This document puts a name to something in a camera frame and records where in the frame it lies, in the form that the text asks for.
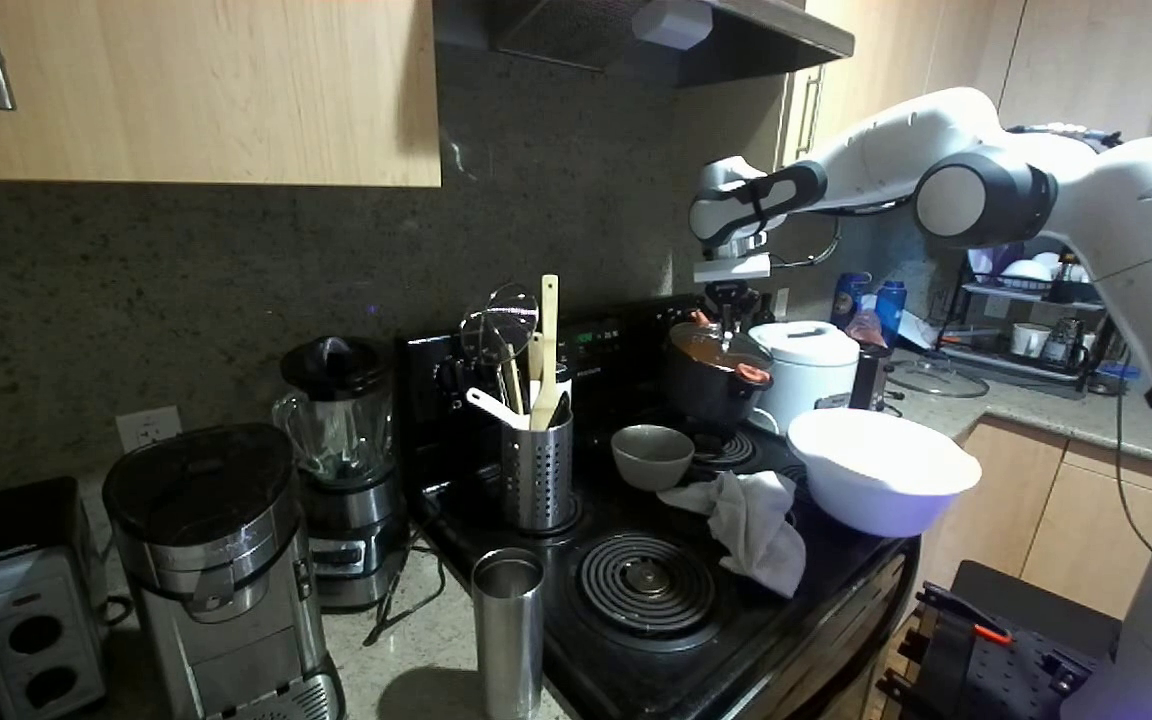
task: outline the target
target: white bowl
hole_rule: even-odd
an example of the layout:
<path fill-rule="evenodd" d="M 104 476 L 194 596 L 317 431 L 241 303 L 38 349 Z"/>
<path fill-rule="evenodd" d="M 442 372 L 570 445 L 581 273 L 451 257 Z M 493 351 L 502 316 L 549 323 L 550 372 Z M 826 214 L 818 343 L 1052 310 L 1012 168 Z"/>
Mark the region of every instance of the white bowl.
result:
<path fill-rule="evenodd" d="M 622 476 L 622 485 L 641 487 L 641 490 L 665 490 L 677 478 L 685 478 L 694 445 L 665 422 L 622 422 L 613 434 L 613 457 L 614 467 Z"/>
<path fill-rule="evenodd" d="M 803 410 L 786 445 L 808 464 L 810 498 L 866 536 L 918 536 L 981 485 L 974 457 L 957 440 L 888 410 Z"/>

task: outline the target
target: stove burner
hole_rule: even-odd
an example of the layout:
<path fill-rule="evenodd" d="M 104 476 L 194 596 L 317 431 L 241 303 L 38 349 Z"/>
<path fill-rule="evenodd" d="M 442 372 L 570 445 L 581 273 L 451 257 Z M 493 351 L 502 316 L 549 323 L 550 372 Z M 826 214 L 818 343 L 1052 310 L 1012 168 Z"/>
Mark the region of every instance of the stove burner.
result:
<path fill-rule="evenodd" d="M 581 561 L 581 586 L 613 623 L 642 636 L 694 626 L 715 604 L 698 555 L 642 532 L 613 532 Z"/>

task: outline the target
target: glass carafe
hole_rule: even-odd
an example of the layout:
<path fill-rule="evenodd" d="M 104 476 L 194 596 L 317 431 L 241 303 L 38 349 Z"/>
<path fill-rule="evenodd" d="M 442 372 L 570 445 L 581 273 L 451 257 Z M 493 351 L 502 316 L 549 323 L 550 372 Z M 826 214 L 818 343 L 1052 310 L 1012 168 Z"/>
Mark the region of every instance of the glass carafe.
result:
<path fill-rule="evenodd" d="M 295 464 L 324 485 L 367 485 L 392 467 L 392 408 L 379 359 L 364 339 L 319 334 L 281 362 L 290 382 L 271 402 Z"/>
<path fill-rule="evenodd" d="M 289 431 L 295 464 L 317 478 L 354 485 L 392 464 L 392 420 L 379 397 L 312 401 L 289 391 L 271 402 L 271 422 Z"/>

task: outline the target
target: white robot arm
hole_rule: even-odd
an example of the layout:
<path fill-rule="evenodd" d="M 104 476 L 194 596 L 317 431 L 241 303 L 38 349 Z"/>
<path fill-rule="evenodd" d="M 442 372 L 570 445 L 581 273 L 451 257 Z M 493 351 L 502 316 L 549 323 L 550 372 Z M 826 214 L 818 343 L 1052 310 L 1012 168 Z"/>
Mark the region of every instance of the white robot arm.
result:
<path fill-rule="evenodd" d="M 1095 153 L 1065 135 L 1012 135 L 987 95 L 931 91 L 878 111 L 839 143 L 758 176 L 709 170 L 692 204 L 694 281 L 752 281 L 769 233 L 808 213 L 912 204 L 929 237 L 998 244 L 1052 237 L 1087 263 L 1109 316 L 1152 378 L 1152 135 Z M 1065 715 L 1152 715 L 1152 568 L 1124 621 L 1111 670 Z"/>

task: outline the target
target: electrical outlet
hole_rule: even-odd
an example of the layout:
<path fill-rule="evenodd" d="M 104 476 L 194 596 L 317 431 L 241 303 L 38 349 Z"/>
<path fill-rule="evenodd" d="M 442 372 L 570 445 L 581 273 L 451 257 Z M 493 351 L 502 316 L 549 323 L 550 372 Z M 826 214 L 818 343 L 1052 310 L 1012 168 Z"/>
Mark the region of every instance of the electrical outlet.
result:
<path fill-rule="evenodd" d="M 148 445 L 160 445 L 160 440 L 177 434 L 178 431 L 178 410 L 177 410 L 177 402 L 165 402 L 165 408 L 143 408 L 143 410 L 116 417 L 113 422 L 119 426 L 122 452 L 141 452 Z"/>

